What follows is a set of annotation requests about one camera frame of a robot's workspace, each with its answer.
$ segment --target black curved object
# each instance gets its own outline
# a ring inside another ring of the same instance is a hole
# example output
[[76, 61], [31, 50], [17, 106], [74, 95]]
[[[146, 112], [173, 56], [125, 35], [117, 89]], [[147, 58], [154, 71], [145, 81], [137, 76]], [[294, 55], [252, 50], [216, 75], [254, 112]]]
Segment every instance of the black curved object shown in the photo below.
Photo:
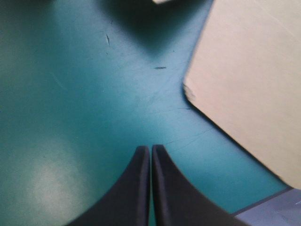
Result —
[[147, 226], [149, 199], [150, 154], [139, 146], [113, 187], [67, 226]]
[[162, 145], [152, 147], [152, 189], [157, 226], [246, 226], [202, 195]]

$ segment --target cardboard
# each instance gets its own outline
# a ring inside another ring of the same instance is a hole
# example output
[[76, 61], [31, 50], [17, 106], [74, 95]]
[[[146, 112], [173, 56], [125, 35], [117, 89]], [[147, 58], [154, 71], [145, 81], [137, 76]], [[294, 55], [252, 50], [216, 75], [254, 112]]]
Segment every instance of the cardboard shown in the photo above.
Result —
[[184, 88], [193, 105], [301, 189], [300, 0], [215, 0]]

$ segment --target scratch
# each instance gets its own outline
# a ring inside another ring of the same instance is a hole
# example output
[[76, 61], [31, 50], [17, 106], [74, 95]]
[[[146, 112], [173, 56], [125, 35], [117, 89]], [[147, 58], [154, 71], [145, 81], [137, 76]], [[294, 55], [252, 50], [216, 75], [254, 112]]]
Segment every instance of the scratch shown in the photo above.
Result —
[[178, 109], [190, 110], [190, 107], [178, 107]]
[[57, 79], [57, 77], [53, 73], [51, 73], [51, 75], [59, 87], [61, 87], [63, 90], [67, 90], [67, 88]]
[[299, 41], [299, 39], [290, 31], [290, 30], [288, 30], [287, 29], [287, 27], [285, 27], [284, 25], [283, 25], [283, 23], [279, 20], [279, 19], [277, 19], [276, 17], [274, 17], [270, 12], [268, 12], [264, 7], [262, 7], [259, 3], [258, 3], [258, 1], [257, 0], [253, 0], [254, 1], [254, 3], [256, 4], [256, 5], [258, 5], [266, 14], [268, 14], [270, 17], [272, 17], [274, 20], [276, 20], [276, 22], [281, 26], [281, 27], [283, 27], [290, 35], [292, 35], [297, 41]]
[[110, 46], [110, 38], [108, 36], [108, 34], [105, 34], [107, 36], [107, 42], [108, 42], [108, 45]]
[[192, 135], [192, 136], [189, 136], [189, 137], [183, 137], [183, 138], [180, 138], [180, 139], [176, 139], [176, 140], [169, 141], [169, 142], [165, 143], [165, 145], [171, 144], [171, 143], [176, 142], [176, 141], [181, 141], [181, 140], [186, 140], [186, 139], [189, 139], [189, 138], [192, 138], [192, 137], [197, 137], [196, 139], [194, 139], [193, 141], [189, 142], [188, 144], [186, 144], [186, 145], [184, 146], [184, 147], [186, 147], [187, 145], [189, 145], [189, 144], [191, 144], [192, 142], [196, 141], [201, 135], [203, 135], [203, 134], [205, 134], [205, 133], [207, 133], [208, 131], [211, 131], [211, 130], [213, 130], [213, 128], [206, 129], [206, 130], [203, 131], [203, 132], [197, 133], [197, 134]]

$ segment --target scuff mark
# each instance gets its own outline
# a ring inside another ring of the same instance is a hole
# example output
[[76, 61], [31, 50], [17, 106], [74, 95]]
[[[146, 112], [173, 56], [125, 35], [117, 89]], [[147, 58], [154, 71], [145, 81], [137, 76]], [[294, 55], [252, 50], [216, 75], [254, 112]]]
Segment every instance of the scuff mark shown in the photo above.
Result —
[[110, 46], [110, 38], [109, 38], [109, 36], [108, 36], [108, 34], [105, 34], [106, 36], [107, 36], [107, 43], [108, 43], [108, 45]]
[[193, 94], [192, 90], [188, 86], [186, 86], [185, 84], [183, 84], [183, 86], [184, 86], [185, 95], [188, 98], [188, 100], [191, 101], [191, 102], [193, 100], [195, 100], [196, 96]]
[[53, 73], [51, 73], [51, 75], [52, 75], [52, 78], [58, 84], [59, 87], [61, 87], [63, 90], [67, 90], [67, 88], [57, 79], [57, 77]]

